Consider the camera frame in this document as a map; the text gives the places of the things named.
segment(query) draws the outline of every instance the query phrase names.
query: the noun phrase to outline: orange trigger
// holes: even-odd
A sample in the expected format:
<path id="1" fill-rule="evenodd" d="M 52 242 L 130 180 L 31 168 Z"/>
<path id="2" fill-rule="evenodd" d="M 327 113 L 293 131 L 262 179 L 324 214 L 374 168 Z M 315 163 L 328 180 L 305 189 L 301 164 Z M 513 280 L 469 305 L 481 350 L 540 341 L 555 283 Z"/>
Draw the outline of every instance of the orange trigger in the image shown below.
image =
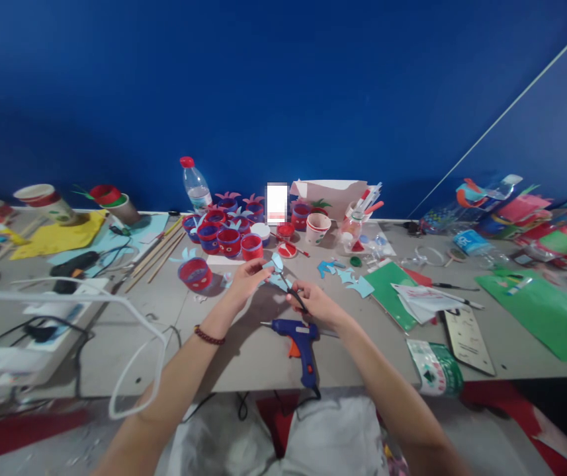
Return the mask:
<path id="1" fill-rule="evenodd" d="M 292 337 L 290 337 L 290 342 L 292 345 L 290 346 L 290 352 L 288 353 L 288 358 L 296 357 L 301 358 L 301 352 L 299 351 L 298 347 L 296 346 L 296 342 Z"/>

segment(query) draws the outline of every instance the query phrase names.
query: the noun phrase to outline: small red lid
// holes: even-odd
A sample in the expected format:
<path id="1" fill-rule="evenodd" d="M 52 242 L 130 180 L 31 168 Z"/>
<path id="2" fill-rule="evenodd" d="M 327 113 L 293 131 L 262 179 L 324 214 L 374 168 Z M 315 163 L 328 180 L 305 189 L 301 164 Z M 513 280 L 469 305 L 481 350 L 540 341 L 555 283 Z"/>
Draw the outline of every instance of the small red lid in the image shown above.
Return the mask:
<path id="1" fill-rule="evenodd" d="M 192 169 L 195 166 L 195 161 L 192 157 L 182 157 L 179 162 L 185 169 Z"/>

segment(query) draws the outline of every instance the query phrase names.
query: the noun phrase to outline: hand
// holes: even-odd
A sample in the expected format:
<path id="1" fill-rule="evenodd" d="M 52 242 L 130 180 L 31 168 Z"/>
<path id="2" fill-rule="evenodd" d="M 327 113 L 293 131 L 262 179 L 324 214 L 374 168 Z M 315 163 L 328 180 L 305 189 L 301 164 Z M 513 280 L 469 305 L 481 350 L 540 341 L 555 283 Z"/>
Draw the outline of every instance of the hand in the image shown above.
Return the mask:
<path id="1" fill-rule="evenodd" d="M 259 283 L 268 279 L 275 270 L 272 266 L 263 268 L 263 265 L 266 263 L 267 261 L 263 258 L 255 258 L 243 263 L 237 269 L 230 289 L 225 296 L 233 305 L 237 306 L 237 312 L 243 309 Z"/>
<path id="2" fill-rule="evenodd" d="M 310 314 L 331 328 L 334 329 L 342 322 L 351 319 L 343 308 L 332 301 L 315 283 L 297 280 L 294 281 L 292 289 L 298 293 Z M 302 311 L 301 305 L 292 294 L 288 294 L 285 298 L 296 312 Z"/>

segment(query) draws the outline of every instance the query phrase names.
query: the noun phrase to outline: yellow paper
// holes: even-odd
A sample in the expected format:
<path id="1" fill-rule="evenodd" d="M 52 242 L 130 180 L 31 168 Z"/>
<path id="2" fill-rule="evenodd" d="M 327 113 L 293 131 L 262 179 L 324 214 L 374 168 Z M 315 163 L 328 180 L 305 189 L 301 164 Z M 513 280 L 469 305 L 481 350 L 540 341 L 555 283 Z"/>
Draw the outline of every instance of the yellow paper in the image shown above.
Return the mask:
<path id="1" fill-rule="evenodd" d="M 10 259 L 54 255 L 90 245 L 105 221 L 104 211 L 80 216 L 89 219 L 80 225 L 63 227 L 54 224 L 37 229 L 30 238 L 30 243 L 19 247 Z"/>

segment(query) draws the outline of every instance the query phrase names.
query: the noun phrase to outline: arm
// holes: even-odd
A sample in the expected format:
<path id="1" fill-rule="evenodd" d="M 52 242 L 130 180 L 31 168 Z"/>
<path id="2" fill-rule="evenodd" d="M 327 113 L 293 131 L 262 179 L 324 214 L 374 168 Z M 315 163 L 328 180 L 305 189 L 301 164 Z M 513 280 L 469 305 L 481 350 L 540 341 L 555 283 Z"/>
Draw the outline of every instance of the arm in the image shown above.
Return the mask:
<path id="1" fill-rule="evenodd" d="M 380 353 L 358 322 L 317 285 L 296 281 L 293 289 L 312 316 L 338 333 L 384 423 L 398 440 L 411 474 L 470 474 L 427 404 Z M 290 294 L 286 298 L 298 310 L 297 300 Z"/>
<path id="2" fill-rule="evenodd" d="M 224 338 L 235 316 L 243 309 L 259 283 L 272 273 L 261 269 L 266 261 L 255 259 L 241 265 L 230 289 L 200 325 L 214 338 Z M 193 334 L 162 371 L 155 401 L 140 413 L 128 417 L 103 457 L 95 476 L 153 475 L 164 447 L 182 421 L 210 361 L 219 346 Z M 143 403 L 151 394 L 149 386 Z"/>

